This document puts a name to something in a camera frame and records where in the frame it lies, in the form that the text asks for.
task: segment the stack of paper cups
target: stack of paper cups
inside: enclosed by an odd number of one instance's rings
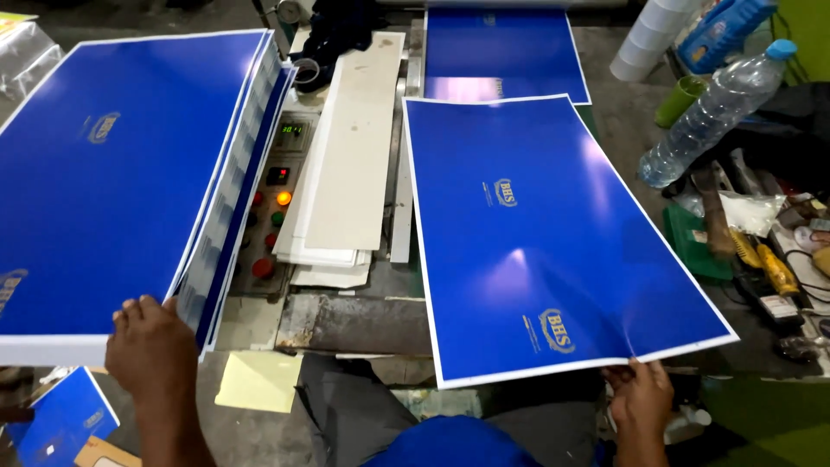
[[[622,81],[642,81],[700,6],[701,0],[648,0],[611,62],[611,72]]]

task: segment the yellow handle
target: yellow handle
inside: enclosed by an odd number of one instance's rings
[[[795,295],[798,293],[798,283],[793,273],[787,268],[773,250],[764,244],[758,245],[758,256],[764,265],[764,272],[773,284],[775,291],[781,296]]]

